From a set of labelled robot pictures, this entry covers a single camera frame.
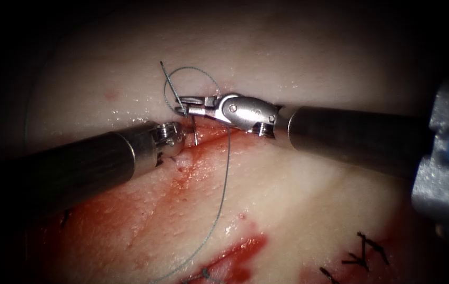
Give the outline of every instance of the red blood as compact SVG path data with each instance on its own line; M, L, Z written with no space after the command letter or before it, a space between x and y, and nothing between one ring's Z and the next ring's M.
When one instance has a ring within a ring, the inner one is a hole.
M79 278L85 275L106 277L110 271L131 273L131 268L142 271L160 251L184 240L189 233L186 224L197 214L194 207L206 198L196 186L209 183L213 172L208 169L215 162L211 154L225 150L228 139L226 128L215 121L197 119L196 126L198 145L194 146L189 135L181 153L190 163L179 163L180 156L175 161L166 159L154 170L161 180L145 175L139 178L143 179L142 188L126 185L104 192L72 208L64 228L61 216L31 226L27 234L27 265L31 271L42 279L49 275L47 279L54 282L75 280L66 279L61 271L77 266L81 273L76 282L85 282L85 278ZM254 145L254 141L257 137L253 135L232 131L235 151ZM242 252L229 252L236 259L234 279L247 277L248 270L240 270L240 259L245 261L261 241L251 239Z
M203 269L207 269L208 274L213 279L229 284L244 283L250 280L252 276L252 270L248 265L249 262L258 256L259 252L267 243L268 239L265 234L256 234L244 239L219 252L207 264L201 266L193 275L198 275ZM189 283L203 284L205 281L206 279L201 277L189 281Z

